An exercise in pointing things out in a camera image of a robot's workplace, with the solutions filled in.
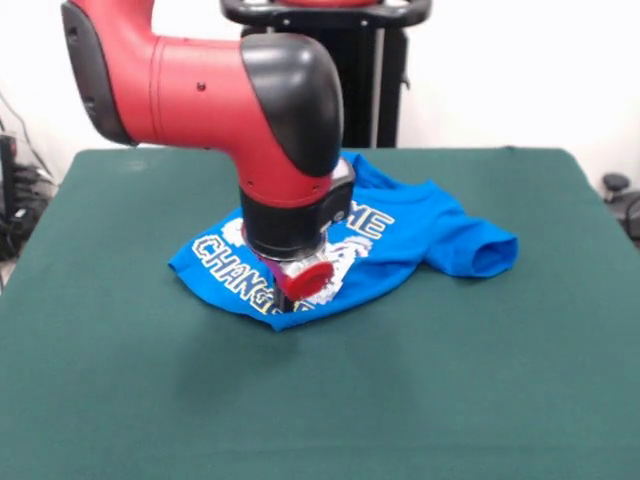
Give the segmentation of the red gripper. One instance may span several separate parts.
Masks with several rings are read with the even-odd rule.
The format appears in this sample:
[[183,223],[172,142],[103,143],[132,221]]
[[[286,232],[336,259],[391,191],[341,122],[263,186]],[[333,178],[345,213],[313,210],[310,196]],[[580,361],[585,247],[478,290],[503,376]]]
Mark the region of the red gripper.
[[279,302],[282,313],[293,312],[295,302],[320,292],[334,274],[334,267],[323,247],[293,259],[277,259],[259,253],[255,255],[273,277],[274,299]]

